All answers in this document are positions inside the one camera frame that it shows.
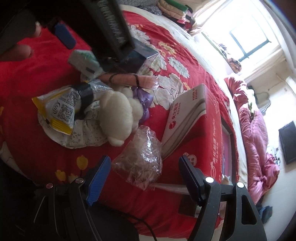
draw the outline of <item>pink fabric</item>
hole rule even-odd
[[[254,118],[251,121],[246,83],[236,74],[231,74],[224,80],[233,95],[239,114],[242,138],[247,155],[248,191],[256,204],[261,196],[276,182],[279,167],[274,163],[275,157],[266,153],[267,129],[259,109],[255,109]]]

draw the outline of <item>red and white cardboard box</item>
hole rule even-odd
[[[219,105],[201,84],[173,102],[162,138],[164,161],[186,155],[194,167],[222,179],[222,126]]]

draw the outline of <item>hand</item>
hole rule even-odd
[[[36,22],[36,31],[30,36],[30,38],[38,38],[41,36],[41,26],[40,23]],[[1,61],[21,61],[26,58],[31,58],[33,56],[34,50],[28,45],[16,44],[2,55],[0,55]]]

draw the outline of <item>stuffed animal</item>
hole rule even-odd
[[[138,129],[143,106],[133,99],[130,88],[109,90],[100,97],[99,120],[102,131],[112,146],[122,146],[132,131]]]

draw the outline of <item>purple ribbon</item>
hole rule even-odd
[[[131,89],[133,91],[133,98],[138,99],[143,106],[144,113],[142,118],[139,120],[139,124],[141,124],[149,118],[148,108],[152,104],[153,96],[143,90],[141,87],[132,87]]]

